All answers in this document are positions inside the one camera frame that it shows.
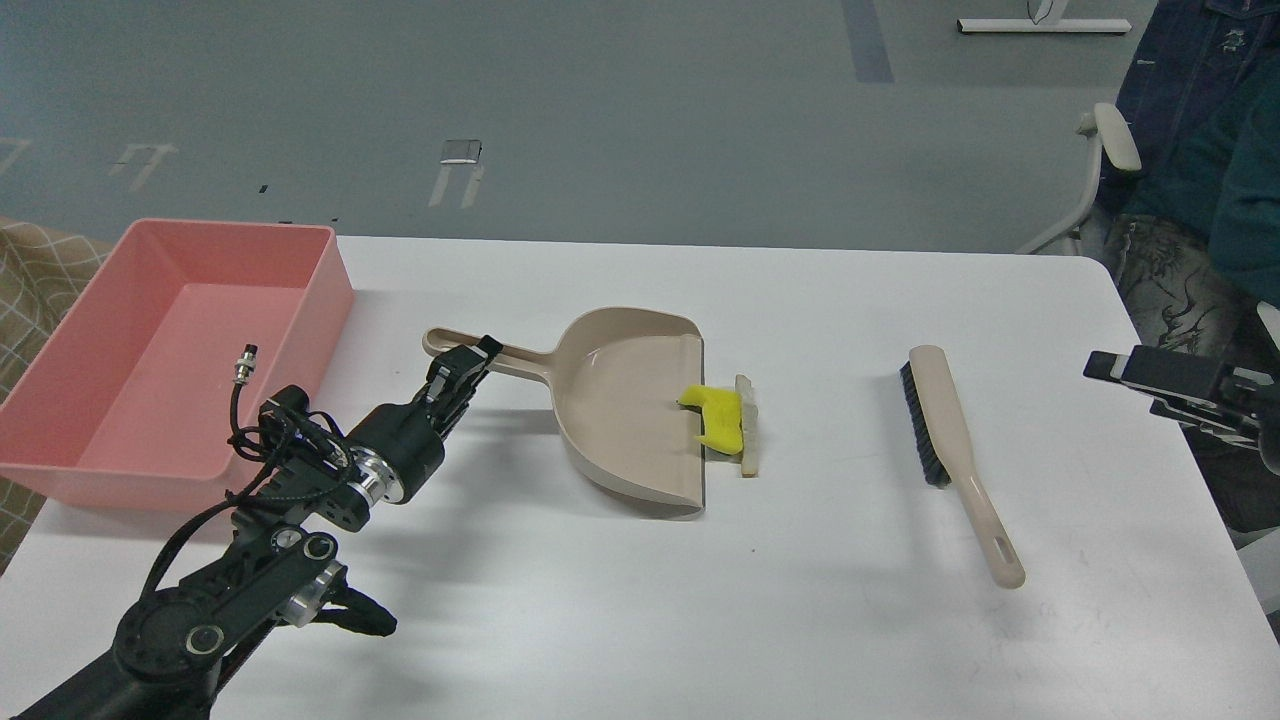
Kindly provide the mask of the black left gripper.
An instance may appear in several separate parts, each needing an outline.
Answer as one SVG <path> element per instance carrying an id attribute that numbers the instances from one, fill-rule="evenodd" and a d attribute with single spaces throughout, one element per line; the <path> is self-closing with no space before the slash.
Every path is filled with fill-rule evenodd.
<path id="1" fill-rule="evenodd" d="M 381 404 L 346 438 L 376 455 L 394 474 L 387 502 L 411 501 L 443 464 L 443 439 L 466 414 L 471 397 L 504 345 L 485 334 L 436 356 L 428 370 L 420 404 Z"/>

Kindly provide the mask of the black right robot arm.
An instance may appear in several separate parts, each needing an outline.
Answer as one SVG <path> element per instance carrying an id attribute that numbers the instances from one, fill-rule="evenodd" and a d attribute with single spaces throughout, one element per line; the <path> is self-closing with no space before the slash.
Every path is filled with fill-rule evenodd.
<path id="1" fill-rule="evenodd" d="M 1129 354 L 1091 352 L 1083 377 L 1147 395 L 1153 400 L 1151 414 L 1253 450 L 1279 474 L 1276 375 L 1137 345 Z"/>

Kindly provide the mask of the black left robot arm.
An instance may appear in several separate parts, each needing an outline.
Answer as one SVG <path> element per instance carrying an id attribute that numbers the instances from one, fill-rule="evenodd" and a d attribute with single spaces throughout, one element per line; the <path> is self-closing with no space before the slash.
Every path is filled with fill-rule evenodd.
<path id="1" fill-rule="evenodd" d="M 338 539 L 314 516 L 361 530 L 380 503 L 411 501 L 442 465 L 444 439 L 503 345 L 465 340 L 431 361 L 406 404 L 343 432 L 287 386 L 238 416 L 256 347 L 236 365 L 229 446 L 260 471 L 175 530 L 110 648 L 22 712 L 24 719 L 206 719 L 227 683 L 279 626 L 332 624 L 385 637 L 396 618 L 348 582 Z"/>

